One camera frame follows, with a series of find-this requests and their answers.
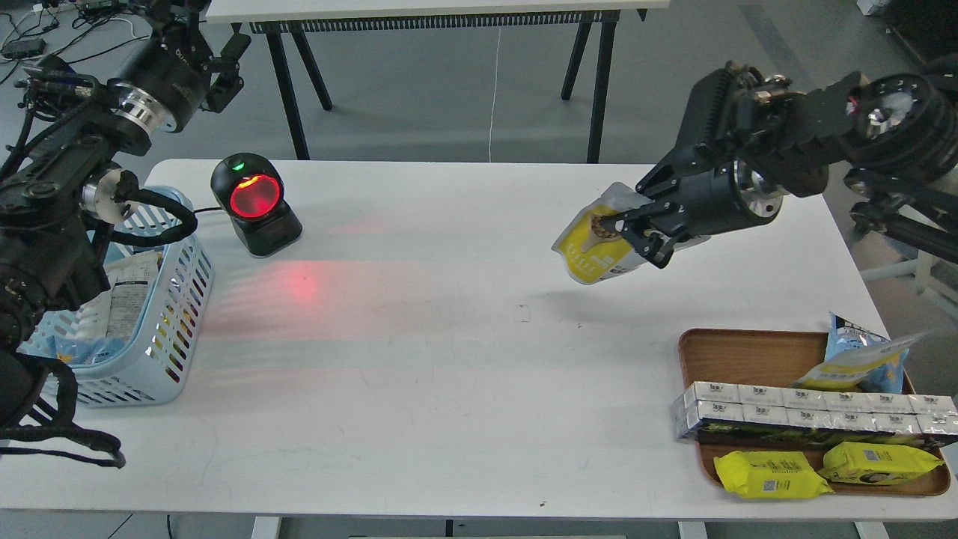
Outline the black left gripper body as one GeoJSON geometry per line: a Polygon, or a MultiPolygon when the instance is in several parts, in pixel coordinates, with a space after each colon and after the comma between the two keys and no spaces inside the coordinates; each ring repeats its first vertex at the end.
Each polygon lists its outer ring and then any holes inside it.
{"type": "Polygon", "coordinates": [[[182,132],[211,88],[212,57],[199,30],[155,31],[112,80],[115,114],[147,134],[182,132]]]}

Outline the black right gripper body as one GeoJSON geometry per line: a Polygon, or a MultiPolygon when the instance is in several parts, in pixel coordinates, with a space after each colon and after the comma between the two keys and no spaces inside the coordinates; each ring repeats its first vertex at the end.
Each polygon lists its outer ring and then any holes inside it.
{"type": "Polygon", "coordinates": [[[634,222],[643,237],[712,236],[756,228],[773,221],[787,189],[767,180],[739,158],[680,175],[667,154],[647,173],[637,191],[651,201],[670,202],[670,211],[634,222]]]}

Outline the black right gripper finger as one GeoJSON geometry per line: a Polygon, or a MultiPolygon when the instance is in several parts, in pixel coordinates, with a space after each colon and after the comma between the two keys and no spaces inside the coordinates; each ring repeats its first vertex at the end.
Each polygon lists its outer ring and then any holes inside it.
{"type": "Polygon", "coordinates": [[[664,269],[673,258],[675,246],[686,238],[686,226],[663,231],[644,225],[621,225],[618,234],[650,265],[664,269]]]}
{"type": "Polygon", "coordinates": [[[590,215],[590,240],[611,242],[624,238],[627,242],[647,241],[663,236],[651,219],[671,214],[673,204],[645,204],[638,208],[602,215],[590,215]]]}

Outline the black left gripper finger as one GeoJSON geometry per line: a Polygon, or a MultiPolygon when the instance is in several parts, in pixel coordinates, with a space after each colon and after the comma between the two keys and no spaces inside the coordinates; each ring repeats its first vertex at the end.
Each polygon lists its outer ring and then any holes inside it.
{"type": "Polygon", "coordinates": [[[146,20],[153,29],[151,44],[207,45],[201,33],[201,15],[212,1],[147,1],[146,20]]]}
{"type": "Polygon", "coordinates": [[[211,78],[203,101],[205,112],[223,112],[242,90],[244,81],[239,73],[240,59],[251,42],[250,35],[233,33],[218,57],[211,57],[202,62],[202,72],[211,78]]]}

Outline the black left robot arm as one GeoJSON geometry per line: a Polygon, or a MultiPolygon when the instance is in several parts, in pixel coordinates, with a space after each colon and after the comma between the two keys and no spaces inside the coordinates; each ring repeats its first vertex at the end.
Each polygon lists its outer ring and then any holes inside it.
{"type": "Polygon", "coordinates": [[[59,359],[19,348],[48,311],[75,311],[107,290],[109,243],[154,248],[187,238],[198,221],[184,205],[141,188],[116,166],[143,156],[157,127],[181,132],[198,110],[219,113],[242,89],[250,35],[234,24],[220,52],[201,33],[205,1],[103,1],[100,13],[137,15],[151,35],[107,82],[76,72],[54,52],[17,82],[25,117],[2,165],[2,438],[5,456],[39,454],[65,438],[105,458],[72,460],[122,468],[122,443],[75,424],[79,387],[59,359]]]}

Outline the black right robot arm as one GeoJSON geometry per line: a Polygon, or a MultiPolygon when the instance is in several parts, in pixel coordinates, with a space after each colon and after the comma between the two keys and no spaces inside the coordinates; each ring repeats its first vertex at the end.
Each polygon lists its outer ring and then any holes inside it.
{"type": "Polygon", "coordinates": [[[673,149],[634,188],[644,201],[591,229],[666,267],[678,246],[770,224],[781,198],[823,193],[839,162],[859,230],[955,262],[956,82],[944,70],[854,72],[803,93],[730,62],[692,86],[673,149]]]}

